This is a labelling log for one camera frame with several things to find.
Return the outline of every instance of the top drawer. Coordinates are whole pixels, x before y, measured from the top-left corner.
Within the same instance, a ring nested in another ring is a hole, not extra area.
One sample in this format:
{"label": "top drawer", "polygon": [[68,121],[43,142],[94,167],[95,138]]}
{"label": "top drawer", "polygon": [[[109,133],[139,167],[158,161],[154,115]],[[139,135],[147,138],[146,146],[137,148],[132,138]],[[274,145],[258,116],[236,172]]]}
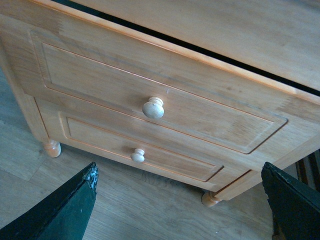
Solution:
{"label": "top drawer", "polygon": [[[124,50],[129,52],[135,51],[139,42],[122,35],[105,34],[108,41],[100,47],[107,49],[108,53],[95,52],[93,46],[83,48],[76,45],[76,42],[32,32],[43,82],[32,92],[29,88],[25,90],[32,95],[43,96],[47,95],[45,92],[48,88],[50,93],[47,96],[51,97],[51,101],[57,98],[55,93],[60,92],[111,109],[120,108],[132,116],[245,154],[250,153],[286,122],[283,117],[228,101],[215,94],[207,99],[174,87],[174,84],[164,84],[140,75],[131,69],[131,66],[139,69],[143,67],[134,58],[126,59],[120,67],[110,55],[122,54],[123,51],[108,49],[109,45],[124,43],[128,46]],[[164,62],[188,64],[177,54],[160,50],[167,57],[163,59]],[[148,56],[146,50],[141,51],[140,54]],[[157,79],[159,73],[154,68],[150,66],[147,70],[153,72]],[[167,77],[162,77],[162,82],[168,82],[169,78],[175,80],[166,72],[162,74]],[[142,108],[150,97],[162,99],[164,116],[161,119],[151,120],[144,116]]]}

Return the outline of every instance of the furniture leg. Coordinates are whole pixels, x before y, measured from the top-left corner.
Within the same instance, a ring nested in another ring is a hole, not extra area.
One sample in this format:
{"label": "furniture leg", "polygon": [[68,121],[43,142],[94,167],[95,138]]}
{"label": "furniture leg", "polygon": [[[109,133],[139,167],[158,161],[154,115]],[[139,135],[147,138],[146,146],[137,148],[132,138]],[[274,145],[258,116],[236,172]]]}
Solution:
{"label": "furniture leg", "polygon": [[56,158],[60,155],[61,153],[60,142],[50,139],[49,142],[43,142],[42,144],[43,144],[44,150],[51,158]]}
{"label": "furniture leg", "polygon": [[206,207],[212,207],[221,202],[222,199],[215,197],[214,194],[213,191],[207,191],[201,198],[202,204]]}

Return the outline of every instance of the wood grain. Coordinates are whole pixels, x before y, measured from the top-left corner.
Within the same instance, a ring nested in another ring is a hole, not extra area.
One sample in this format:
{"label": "wood grain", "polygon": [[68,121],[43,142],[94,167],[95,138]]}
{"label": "wood grain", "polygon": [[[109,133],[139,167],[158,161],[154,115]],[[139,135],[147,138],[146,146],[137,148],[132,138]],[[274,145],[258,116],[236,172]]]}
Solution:
{"label": "wood grain", "polygon": [[320,90],[318,1],[73,2]]}

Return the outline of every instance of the wooden floor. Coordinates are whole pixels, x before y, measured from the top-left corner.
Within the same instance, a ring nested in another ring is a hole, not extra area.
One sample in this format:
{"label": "wooden floor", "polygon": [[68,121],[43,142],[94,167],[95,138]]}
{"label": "wooden floor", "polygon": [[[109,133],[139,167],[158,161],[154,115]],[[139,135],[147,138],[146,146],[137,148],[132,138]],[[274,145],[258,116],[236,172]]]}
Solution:
{"label": "wooden floor", "polygon": [[99,167],[84,240],[270,240],[272,214],[261,184],[212,208],[203,191],[62,145],[46,156],[0,71],[0,228],[90,162]]}

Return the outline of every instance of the white knob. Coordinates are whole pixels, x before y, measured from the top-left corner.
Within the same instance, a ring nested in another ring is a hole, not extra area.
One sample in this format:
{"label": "white knob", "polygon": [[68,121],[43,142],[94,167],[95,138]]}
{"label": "white knob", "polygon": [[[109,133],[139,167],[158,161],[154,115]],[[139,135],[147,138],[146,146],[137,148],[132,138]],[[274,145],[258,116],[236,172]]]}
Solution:
{"label": "white knob", "polygon": [[160,119],[165,113],[164,102],[156,96],[150,97],[143,105],[142,112],[150,119]]}
{"label": "white knob", "polygon": [[145,151],[140,148],[136,148],[134,153],[131,154],[131,159],[136,163],[142,163],[145,160]]}

